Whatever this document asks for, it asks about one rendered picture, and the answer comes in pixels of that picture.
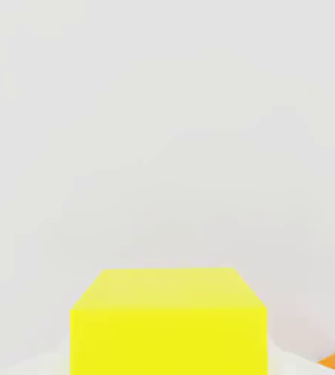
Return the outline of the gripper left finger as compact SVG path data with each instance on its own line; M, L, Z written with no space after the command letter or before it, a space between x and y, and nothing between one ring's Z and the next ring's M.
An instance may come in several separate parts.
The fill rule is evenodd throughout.
M52 351L0 370L0 375L70 375L70 341L64 339Z

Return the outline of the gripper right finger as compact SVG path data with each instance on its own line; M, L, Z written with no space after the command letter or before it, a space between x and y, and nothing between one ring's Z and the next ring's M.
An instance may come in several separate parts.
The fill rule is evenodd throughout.
M286 352L269 341L268 375L335 375L335 370Z

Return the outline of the small yellow cube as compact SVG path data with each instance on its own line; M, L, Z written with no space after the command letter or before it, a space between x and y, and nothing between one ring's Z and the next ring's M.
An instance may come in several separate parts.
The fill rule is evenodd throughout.
M268 375L267 309L231 267L104 270L70 312L70 375Z

